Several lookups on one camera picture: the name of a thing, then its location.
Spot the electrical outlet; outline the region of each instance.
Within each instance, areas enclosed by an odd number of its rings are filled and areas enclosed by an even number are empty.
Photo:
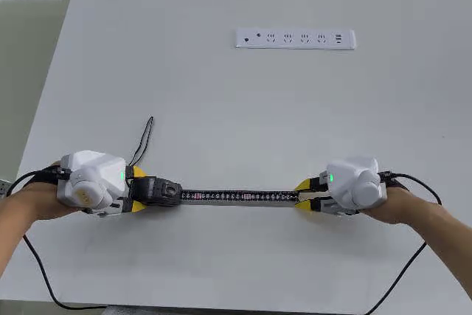
[[[311,41],[312,41],[311,34],[302,32],[302,34],[300,35],[300,43],[309,44]]]
[[[11,182],[0,179],[0,198],[7,194],[7,191],[11,185]]]
[[[353,30],[240,28],[237,48],[355,49]]]

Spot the white plastic casing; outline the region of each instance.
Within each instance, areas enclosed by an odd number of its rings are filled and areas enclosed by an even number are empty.
[[[386,200],[374,158],[355,157],[330,163],[327,185],[331,197],[343,208],[362,210]]]
[[[58,184],[58,199],[64,204],[100,210],[125,194],[123,158],[83,150],[64,156],[60,166],[72,172]]]

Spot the black ruler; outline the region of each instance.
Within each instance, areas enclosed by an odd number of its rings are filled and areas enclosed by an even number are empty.
[[[182,190],[183,204],[224,204],[289,207],[299,201],[297,191]]]

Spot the white table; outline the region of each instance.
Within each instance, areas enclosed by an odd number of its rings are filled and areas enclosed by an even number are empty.
[[[472,224],[470,0],[71,0],[20,173],[82,149],[194,188],[290,189],[376,156]],[[235,49],[237,27],[352,27],[354,52]],[[429,198],[419,190],[415,191]],[[420,239],[365,216],[288,208],[81,213],[30,239],[68,302],[362,312]],[[0,298],[49,300],[21,244]],[[427,249],[378,314],[471,304]]]

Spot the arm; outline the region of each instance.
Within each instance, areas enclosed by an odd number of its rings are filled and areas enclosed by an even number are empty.
[[[77,211],[56,198],[56,186],[36,182],[0,200],[0,276],[13,251],[31,225],[41,219],[59,218]]]
[[[385,223],[406,224],[416,231],[449,268],[472,299],[472,228],[443,207],[398,187],[387,189],[384,204],[362,212]]]

